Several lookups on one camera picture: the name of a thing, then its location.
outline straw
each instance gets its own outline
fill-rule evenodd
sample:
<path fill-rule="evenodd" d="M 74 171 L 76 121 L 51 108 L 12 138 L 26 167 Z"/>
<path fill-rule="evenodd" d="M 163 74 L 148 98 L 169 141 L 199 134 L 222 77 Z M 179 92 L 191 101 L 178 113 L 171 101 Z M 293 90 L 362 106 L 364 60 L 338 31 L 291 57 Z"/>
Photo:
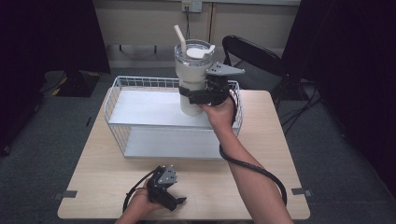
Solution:
<path fill-rule="evenodd" d="M 174 26 L 176 34 L 178 36 L 178 39 L 180 40 L 180 46 L 181 46 L 181 52 L 183 53 L 183 55 L 186 55 L 186 40 L 184 39 L 183 34 L 180 31 L 180 28 L 178 27 L 178 25 Z"/>

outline metal wire basket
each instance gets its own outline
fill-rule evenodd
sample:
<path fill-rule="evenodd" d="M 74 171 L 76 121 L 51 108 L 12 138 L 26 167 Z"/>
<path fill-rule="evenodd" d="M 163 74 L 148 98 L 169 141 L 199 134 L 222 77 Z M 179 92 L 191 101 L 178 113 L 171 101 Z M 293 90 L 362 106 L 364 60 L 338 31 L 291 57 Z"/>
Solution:
<path fill-rule="evenodd" d="M 233 125 L 238 135 L 243 120 L 239 85 L 229 81 L 229 86 L 238 107 Z M 206 114 L 185 115 L 178 103 L 177 78 L 116 77 L 106 98 L 105 120 L 123 156 L 220 159 Z"/>

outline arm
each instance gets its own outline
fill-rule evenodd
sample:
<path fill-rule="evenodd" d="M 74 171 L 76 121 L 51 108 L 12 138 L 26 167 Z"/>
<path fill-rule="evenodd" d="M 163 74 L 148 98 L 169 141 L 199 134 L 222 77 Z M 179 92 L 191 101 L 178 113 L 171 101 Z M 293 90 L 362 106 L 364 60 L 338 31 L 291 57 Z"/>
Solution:
<path fill-rule="evenodd" d="M 149 192 L 147 189 L 137 189 L 125 209 L 125 212 L 116 221 L 116 224 L 135 224 L 137 221 L 145 218 L 151 212 L 157 209 L 163 208 L 158 203 L 152 203 L 149 201 Z"/>
<path fill-rule="evenodd" d="M 264 168 L 233 134 L 233 102 L 218 106 L 200 105 L 206 112 L 224 152 L 232 158 Z M 242 200 L 254 223 L 292 223 L 279 190 L 268 177 L 229 162 Z"/>

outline wooden table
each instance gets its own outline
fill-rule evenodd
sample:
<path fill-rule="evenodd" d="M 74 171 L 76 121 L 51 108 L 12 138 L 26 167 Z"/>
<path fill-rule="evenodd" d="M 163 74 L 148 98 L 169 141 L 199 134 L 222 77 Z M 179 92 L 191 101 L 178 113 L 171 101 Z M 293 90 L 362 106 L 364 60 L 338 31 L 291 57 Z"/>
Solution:
<path fill-rule="evenodd" d="M 267 91 L 241 91 L 244 121 L 238 138 L 265 168 L 276 175 L 288 193 L 293 219 L 307 219 L 304 195 L 285 136 Z M 226 161 L 186 159 L 125 159 L 104 118 L 104 105 L 93 124 L 76 171 L 67 190 L 75 198 L 63 198 L 58 216 L 67 219 L 107 219 L 121 215 L 125 193 L 158 165 L 174 164 L 178 183 L 168 189 L 174 197 L 187 197 L 173 212 L 162 209 L 148 219 L 248 220 Z"/>

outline dark backdrop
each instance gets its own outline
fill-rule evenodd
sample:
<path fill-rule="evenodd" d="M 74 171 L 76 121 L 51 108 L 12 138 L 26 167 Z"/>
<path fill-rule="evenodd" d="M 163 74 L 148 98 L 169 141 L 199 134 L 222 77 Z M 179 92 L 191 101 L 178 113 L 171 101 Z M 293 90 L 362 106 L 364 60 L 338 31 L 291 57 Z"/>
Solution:
<path fill-rule="evenodd" d="M 91 0 L 0 2 L 0 148 L 34 112 L 48 71 L 110 73 Z"/>
<path fill-rule="evenodd" d="M 283 55 L 396 195 L 395 1 L 302 0 Z"/>

